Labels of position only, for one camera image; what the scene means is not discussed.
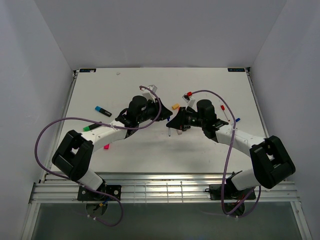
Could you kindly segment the pale orange highlighter cap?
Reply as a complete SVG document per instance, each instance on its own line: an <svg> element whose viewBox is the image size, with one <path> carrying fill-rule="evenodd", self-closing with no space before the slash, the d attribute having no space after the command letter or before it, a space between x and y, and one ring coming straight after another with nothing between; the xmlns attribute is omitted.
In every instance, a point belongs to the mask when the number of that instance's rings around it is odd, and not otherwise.
<svg viewBox="0 0 320 240"><path fill-rule="evenodd" d="M171 106L172 110L177 110L180 107L178 103Z"/></svg>

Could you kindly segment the blue cap thin pen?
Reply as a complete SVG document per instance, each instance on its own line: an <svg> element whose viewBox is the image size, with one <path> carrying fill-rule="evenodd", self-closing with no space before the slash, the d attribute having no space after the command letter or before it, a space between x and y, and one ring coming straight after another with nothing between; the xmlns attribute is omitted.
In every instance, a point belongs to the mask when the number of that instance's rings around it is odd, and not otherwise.
<svg viewBox="0 0 320 240"><path fill-rule="evenodd" d="M167 118L167 123L169 123L170 120L171 120L171 117L168 117ZM170 127L168 127L168 136L171 137L171 128Z"/></svg>

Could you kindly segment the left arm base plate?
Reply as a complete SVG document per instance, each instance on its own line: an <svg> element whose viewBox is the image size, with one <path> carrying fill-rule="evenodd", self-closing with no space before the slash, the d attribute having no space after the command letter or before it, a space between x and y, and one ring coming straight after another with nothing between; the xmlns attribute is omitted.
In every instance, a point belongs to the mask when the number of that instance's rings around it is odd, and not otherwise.
<svg viewBox="0 0 320 240"><path fill-rule="evenodd" d="M106 201L115 199L120 200L122 193L121 185L105 185L103 184L98 190L92 191L84 186L78 188L77 200L78 201Z"/></svg>

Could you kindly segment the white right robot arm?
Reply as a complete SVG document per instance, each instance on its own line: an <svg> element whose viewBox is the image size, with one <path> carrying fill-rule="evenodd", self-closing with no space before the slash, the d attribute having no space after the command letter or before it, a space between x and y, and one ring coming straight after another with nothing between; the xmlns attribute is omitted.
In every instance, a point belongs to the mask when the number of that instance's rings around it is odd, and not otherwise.
<svg viewBox="0 0 320 240"><path fill-rule="evenodd" d="M200 100L196 107L196 110L180 107L177 115L166 126L179 131L186 127L201 128L208 139L228 145L250 158L250 169L233 173L224 180L221 190L230 198L237 199L244 190L250 188L272 189L296 172L296 167L279 137L272 135L263 138L237 130L217 117L210 100Z"/></svg>

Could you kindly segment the red cap thin pen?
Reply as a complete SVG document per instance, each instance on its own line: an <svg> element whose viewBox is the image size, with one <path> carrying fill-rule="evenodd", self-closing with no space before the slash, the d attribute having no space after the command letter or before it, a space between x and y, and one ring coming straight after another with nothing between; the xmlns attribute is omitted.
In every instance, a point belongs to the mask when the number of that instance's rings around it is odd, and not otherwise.
<svg viewBox="0 0 320 240"><path fill-rule="evenodd" d="M225 106L224 106L224 105L221 105L220 108L221 108L221 110L222 110L222 112L223 112L226 120L227 120L228 122L230 122L230 119L229 119L229 117L227 116L227 112L226 112Z"/></svg>

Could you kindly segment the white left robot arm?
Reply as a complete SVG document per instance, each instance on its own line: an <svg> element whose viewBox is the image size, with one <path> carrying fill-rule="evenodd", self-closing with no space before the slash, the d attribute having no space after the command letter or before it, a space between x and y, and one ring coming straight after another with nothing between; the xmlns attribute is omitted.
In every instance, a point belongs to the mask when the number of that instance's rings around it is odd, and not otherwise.
<svg viewBox="0 0 320 240"><path fill-rule="evenodd" d="M130 137L141 123L167 120L172 114L161 101L134 96L128 107L110 123L111 127L102 125L90 131L68 131L54 153L52 163L71 181L87 186L88 193L100 200L106 195L105 181L90 169L92 154L110 143Z"/></svg>

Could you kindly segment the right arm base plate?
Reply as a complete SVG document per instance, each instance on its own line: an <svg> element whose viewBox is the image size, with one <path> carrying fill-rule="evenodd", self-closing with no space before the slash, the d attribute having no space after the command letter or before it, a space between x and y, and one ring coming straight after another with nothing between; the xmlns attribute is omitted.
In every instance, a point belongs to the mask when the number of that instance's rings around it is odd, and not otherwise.
<svg viewBox="0 0 320 240"><path fill-rule="evenodd" d="M224 186L224 199L225 200L242 200L249 192L251 188L244 190L231 190L227 185ZM222 185L210 184L208 188L204 190L205 193L209 193L211 200L222 199Z"/></svg>

